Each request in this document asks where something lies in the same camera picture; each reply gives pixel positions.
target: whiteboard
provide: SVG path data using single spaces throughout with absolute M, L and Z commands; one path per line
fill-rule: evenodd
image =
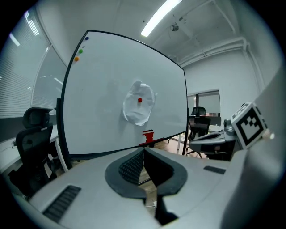
M 137 80 L 157 93 L 143 126 L 126 121 L 122 112 L 123 101 Z M 153 141 L 180 134 L 187 124 L 184 70 L 141 42 L 88 30 L 67 69 L 60 115 L 70 155 L 137 147 L 146 143 L 144 131 L 153 132 Z

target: whiteboard frame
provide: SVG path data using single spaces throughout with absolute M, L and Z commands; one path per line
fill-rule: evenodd
M 153 141 L 151 143 L 146 143 L 145 145 L 136 145 L 136 146 L 133 146 L 133 147 L 129 147 L 129 148 L 123 148 L 123 149 L 119 149 L 119 150 L 114 150 L 114 151 L 107 151 L 107 152 L 100 152 L 100 153 L 90 153 L 90 154 L 70 154 L 69 151 L 68 151 L 68 147 L 67 147 L 67 142 L 66 142 L 66 137 L 65 137 L 65 132 L 64 132 L 64 123 L 63 123 L 63 102 L 64 102 L 64 95 L 65 95 L 65 90 L 66 90 L 66 84 L 67 84 L 67 78 L 68 78 L 68 75 L 69 75 L 69 72 L 70 72 L 70 69 L 71 69 L 71 66 L 72 66 L 72 63 L 73 63 L 73 60 L 77 54 L 77 50 L 79 49 L 81 43 L 83 42 L 84 38 L 86 37 L 87 33 L 88 32 L 97 32 L 97 33 L 105 33 L 105 34 L 111 34 L 111 35 L 115 35 L 115 36 L 119 36 L 119 37 L 123 37 L 123 38 L 126 38 L 126 39 L 129 39 L 129 40 L 132 40 L 132 41 L 136 41 L 142 45 L 145 45 L 151 49 L 153 49 L 154 51 L 160 53 L 161 55 L 163 55 L 164 57 L 168 58 L 166 55 L 164 55 L 163 53 L 159 52 L 158 50 L 150 47 L 149 45 L 147 44 L 144 44 L 143 42 L 141 41 L 138 41 L 138 40 L 135 40 L 135 39 L 132 39 L 132 38 L 129 38 L 127 36 L 123 36 L 123 35 L 120 35 L 120 34 L 115 34 L 115 33 L 111 33 L 111 32 L 105 32 L 105 31 L 98 31 L 98 30 L 87 30 L 82 39 L 80 40 L 80 42 L 78 43 L 78 45 L 76 46 L 75 48 L 75 51 L 74 53 L 72 54 L 72 57 L 71 57 L 71 60 L 68 64 L 68 67 L 67 67 L 67 72 L 65 74 L 65 78 L 64 78 L 64 81 L 63 81 L 63 87 L 62 87 L 62 94 L 61 94 L 61 98 L 60 98 L 60 103 L 58 104 L 59 107 L 57 107 L 57 110 L 59 112 L 57 112 L 57 116 L 59 116 L 59 119 L 57 120 L 60 120 L 60 123 L 57 123 L 58 125 L 58 134 L 59 134 L 59 140 L 61 142 L 60 144 L 60 147 L 61 147 L 61 150 L 62 150 L 62 154 L 64 155 L 64 158 L 66 159 L 69 159 L 69 160 L 89 160 L 89 159 L 92 159 L 92 158 L 96 158 L 96 157 L 102 157 L 102 156 L 105 156 L 105 155 L 108 155 L 108 154 L 112 154 L 112 153 L 116 153 L 116 152 L 119 152 L 119 151 L 122 151 L 122 150 L 126 150 L 126 149 L 131 149 L 131 148 L 137 148 L 137 147 L 146 147 L 150 144 L 155 144 L 155 143 L 158 143 L 158 142 L 161 142 L 161 141 L 164 141 L 164 140 L 167 140 L 167 139 L 170 139 L 174 136 L 177 136 L 179 134 L 182 134 L 182 133 L 188 133 L 188 125 L 189 125 L 189 122 L 188 122 L 188 116 L 189 116 L 189 113 L 188 113 L 188 98 L 187 98 L 187 84 L 186 84 L 186 77 L 185 77 L 185 70 L 180 66 L 178 65 L 176 62 L 174 62 L 173 60 L 171 60 L 170 58 L 168 58 L 170 61 L 172 61 L 174 64 L 176 64 L 178 67 L 180 67 L 183 72 L 184 72 L 184 78 L 185 78 L 185 90 L 186 90 L 186 104 L 187 104 L 187 107 L 186 107 L 186 110 L 187 110 L 187 116 L 186 116 L 186 131 L 183 131 L 183 132 L 180 132 L 180 133 L 177 133 L 175 135 L 172 135 L 172 136 L 169 136 L 169 137 L 166 137 L 166 138 L 163 138 L 163 139 L 159 139 L 159 140 L 156 140 L 156 141 Z M 187 137 L 185 137 L 185 142 L 184 142 L 184 148 L 183 148 L 183 155 L 184 155 L 184 152 L 185 152 L 185 147 L 186 147 L 186 143 L 187 143 Z

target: white wall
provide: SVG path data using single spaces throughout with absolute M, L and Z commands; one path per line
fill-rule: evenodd
M 283 53 L 272 31 L 253 9 L 243 1 L 231 0 L 231 3 L 236 12 L 240 33 L 250 43 L 266 86 L 282 66 Z
M 63 14 L 58 0 L 42 0 L 37 4 L 37 13 L 55 51 L 67 66 L 75 47 L 69 43 L 67 28 L 63 22 Z
M 219 90 L 222 124 L 258 96 L 251 63 L 240 50 L 217 54 L 185 67 L 188 94 Z

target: crumpled paper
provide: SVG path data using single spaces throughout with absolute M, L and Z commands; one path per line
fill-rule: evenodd
M 150 117 L 150 113 L 155 104 L 153 90 L 142 81 L 136 81 L 123 102 L 123 114 L 130 123 L 143 126 Z

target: white table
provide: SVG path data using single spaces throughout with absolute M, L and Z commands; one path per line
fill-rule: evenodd
M 12 138 L 10 140 L 0 143 L 0 151 L 3 151 L 4 149 L 8 147 L 12 147 L 12 142 L 15 140 L 16 138 Z M 59 147 L 59 136 L 58 136 L 57 125 L 53 126 L 53 131 L 50 136 L 50 143 L 51 142 L 55 142 L 55 147 L 56 147 L 60 162 L 63 166 L 64 171 L 66 172 L 68 168 L 64 162 L 63 155 Z M 4 150 L 3 152 L 0 152 L 0 173 L 3 173 L 11 165 L 19 161 L 21 161 L 21 157 L 20 157 L 20 154 L 17 148 L 8 148 Z

